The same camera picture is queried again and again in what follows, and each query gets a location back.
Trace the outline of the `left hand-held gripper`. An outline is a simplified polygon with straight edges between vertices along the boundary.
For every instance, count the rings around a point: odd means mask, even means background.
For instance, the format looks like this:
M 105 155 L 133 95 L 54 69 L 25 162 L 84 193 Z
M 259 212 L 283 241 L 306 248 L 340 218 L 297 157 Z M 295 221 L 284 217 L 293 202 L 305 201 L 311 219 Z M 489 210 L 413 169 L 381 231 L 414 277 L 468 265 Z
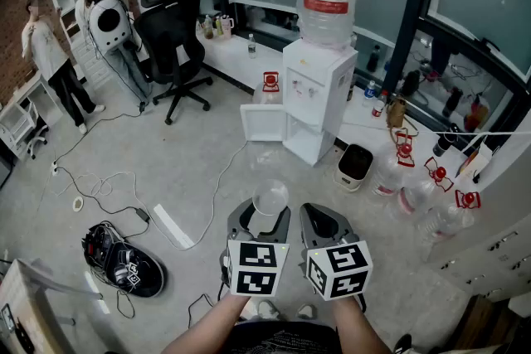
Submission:
M 227 218 L 228 239 L 253 239 L 249 224 L 254 214 L 251 198 L 243 201 Z M 231 294 L 247 297 L 272 297 L 278 289 L 290 245 L 286 243 L 291 210 L 286 207 L 269 232 L 260 232 L 259 241 L 229 240 L 228 287 Z

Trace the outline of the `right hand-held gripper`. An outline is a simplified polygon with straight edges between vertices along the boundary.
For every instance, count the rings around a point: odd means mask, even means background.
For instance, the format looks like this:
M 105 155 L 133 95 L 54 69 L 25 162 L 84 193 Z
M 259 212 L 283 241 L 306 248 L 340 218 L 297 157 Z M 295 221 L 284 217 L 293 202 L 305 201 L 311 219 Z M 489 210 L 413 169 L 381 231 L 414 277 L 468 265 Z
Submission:
M 314 291 L 324 301 L 364 293 L 373 261 L 367 242 L 358 241 L 347 218 L 327 206 L 306 202 L 300 208 L 300 223 L 302 270 Z

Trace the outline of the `clear plastic cup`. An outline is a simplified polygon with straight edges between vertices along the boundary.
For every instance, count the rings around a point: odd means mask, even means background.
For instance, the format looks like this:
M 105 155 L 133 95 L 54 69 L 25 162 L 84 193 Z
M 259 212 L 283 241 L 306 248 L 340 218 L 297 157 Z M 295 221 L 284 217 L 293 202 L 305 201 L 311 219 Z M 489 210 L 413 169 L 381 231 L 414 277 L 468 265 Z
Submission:
M 276 179 L 261 182 L 254 190 L 252 203 L 255 210 L 263 216 L 277 216 L 289 201 L 287 186 Z

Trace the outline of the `white water dispenser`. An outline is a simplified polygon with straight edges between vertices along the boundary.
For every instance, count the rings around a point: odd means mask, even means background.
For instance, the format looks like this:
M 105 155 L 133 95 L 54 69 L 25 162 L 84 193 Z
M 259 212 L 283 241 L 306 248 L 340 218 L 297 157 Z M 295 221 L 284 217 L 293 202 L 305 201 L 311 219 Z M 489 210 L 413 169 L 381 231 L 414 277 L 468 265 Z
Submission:
M 334 145 L 343 122 L 358 52 L 302 39 L 283 50 L 285 148 L 314 166 Z

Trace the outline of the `person's left forearm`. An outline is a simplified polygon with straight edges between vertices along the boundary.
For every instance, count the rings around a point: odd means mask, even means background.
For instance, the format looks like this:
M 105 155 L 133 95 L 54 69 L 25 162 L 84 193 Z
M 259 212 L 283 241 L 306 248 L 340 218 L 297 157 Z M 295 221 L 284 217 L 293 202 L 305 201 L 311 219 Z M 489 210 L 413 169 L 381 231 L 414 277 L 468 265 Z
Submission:
M 217 354 L 250 299 L 226 294 L 204 317 L 169 343 L 161 354 Z

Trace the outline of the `person's right forearm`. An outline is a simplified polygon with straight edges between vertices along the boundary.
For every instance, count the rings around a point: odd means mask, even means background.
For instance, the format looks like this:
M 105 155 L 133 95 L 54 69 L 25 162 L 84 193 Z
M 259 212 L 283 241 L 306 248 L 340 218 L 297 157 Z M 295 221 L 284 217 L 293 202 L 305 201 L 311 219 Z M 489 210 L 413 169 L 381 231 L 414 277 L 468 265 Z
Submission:
M 343 354 L 391 354 L 354 297 L 334 300 L 332 310 Z

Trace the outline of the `beige trash bin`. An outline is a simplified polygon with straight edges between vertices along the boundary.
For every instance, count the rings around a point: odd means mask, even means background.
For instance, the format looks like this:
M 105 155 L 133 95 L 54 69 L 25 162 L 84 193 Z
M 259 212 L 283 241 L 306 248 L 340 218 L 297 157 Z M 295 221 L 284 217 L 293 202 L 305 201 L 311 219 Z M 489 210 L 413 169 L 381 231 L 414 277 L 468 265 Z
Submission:
M 348 192 L 357 191 L 373 164 L 373 154 L 357 144 L 345 149 L 334 173 L 334 182 Z

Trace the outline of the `person's left shoe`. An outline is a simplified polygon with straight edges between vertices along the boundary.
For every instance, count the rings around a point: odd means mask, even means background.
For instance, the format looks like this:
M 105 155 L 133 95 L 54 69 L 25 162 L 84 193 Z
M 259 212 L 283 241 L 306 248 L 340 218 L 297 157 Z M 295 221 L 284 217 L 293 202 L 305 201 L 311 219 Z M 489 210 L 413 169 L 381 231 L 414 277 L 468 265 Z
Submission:
M 280 319 L 280 311 L 272 302 L 268 300 L 262 300 L 258 303 L 257 313 L 260 319 L 264 319 L 264 320 Z

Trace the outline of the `white dispenser door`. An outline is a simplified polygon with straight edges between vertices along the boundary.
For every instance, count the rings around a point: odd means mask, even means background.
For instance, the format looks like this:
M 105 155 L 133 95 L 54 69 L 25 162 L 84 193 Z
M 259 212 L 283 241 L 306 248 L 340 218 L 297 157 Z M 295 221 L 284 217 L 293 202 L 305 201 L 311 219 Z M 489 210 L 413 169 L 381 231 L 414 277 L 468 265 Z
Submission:
M 241 120 L 245 138 L 251 142 L 283 142 L 287 131 L 282 104 L 242 104 Z

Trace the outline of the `person's black shirt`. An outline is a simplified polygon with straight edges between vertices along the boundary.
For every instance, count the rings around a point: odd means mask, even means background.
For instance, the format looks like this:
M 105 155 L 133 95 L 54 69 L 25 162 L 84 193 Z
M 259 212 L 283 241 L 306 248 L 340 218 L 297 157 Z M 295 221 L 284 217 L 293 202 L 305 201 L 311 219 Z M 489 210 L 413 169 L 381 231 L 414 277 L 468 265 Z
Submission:
M 331 327 L 306 321 L 248 321 L 232 329 L 220 354 L 343 353 Z

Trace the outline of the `black equipment case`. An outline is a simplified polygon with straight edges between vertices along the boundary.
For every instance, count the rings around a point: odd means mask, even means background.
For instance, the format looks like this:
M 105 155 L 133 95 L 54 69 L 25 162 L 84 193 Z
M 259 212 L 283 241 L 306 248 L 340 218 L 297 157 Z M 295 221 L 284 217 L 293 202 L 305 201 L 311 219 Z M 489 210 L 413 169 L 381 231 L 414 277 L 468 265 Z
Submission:
M 102 221 L 89 228 L 81 246 L 91 271 L 108 285 L 140 298 L 152 298 L 162 291 L 162 265 L 130 244 L 112 223 Z

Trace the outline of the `brown bag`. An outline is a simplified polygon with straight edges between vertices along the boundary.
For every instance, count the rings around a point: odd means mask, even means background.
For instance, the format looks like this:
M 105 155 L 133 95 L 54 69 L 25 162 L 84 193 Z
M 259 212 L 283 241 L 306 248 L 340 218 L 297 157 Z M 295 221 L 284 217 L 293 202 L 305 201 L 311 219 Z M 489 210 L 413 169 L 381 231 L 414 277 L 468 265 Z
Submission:
M 387 106 L 387 128 L 390 132 L 396 129 L 415 138 L 419 132 L 417 127 L 407 119 L 406 110 L 406 100 L 401 96 L 395 97 Z

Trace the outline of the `white drawer unit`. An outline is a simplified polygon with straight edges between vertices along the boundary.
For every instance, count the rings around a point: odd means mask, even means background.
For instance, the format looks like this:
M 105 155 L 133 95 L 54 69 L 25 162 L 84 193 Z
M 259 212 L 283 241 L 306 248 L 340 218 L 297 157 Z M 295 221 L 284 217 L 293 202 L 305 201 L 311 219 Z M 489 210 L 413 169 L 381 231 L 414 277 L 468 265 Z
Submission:
M 426 266 L 468 294 L 493 302 L 531 292 L 531 215 L 486 242 Z

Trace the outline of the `white paper bag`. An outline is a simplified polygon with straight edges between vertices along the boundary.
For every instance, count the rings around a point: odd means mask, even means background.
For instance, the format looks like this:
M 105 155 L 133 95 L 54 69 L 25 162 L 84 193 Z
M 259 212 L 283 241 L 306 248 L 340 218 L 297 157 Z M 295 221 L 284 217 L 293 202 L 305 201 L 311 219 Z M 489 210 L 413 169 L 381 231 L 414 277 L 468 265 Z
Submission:
M 481 172 L 489 165 L 493 151 L 482 142 L 480 146 L 460 165 L 456 177 L 476 180 Z

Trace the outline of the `dark soda bottle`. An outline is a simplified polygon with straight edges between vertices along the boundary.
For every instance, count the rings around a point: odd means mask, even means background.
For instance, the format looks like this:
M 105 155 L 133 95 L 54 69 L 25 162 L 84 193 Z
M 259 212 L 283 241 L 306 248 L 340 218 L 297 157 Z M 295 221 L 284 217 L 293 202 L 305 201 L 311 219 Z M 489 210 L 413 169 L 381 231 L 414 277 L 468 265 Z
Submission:
M 368 59 L 368 63 L 366 65 L 367 72 L 374 73 L 378 67 L 379 57 L 380 57 L 380 45 L 375 45 L 370 57 Z

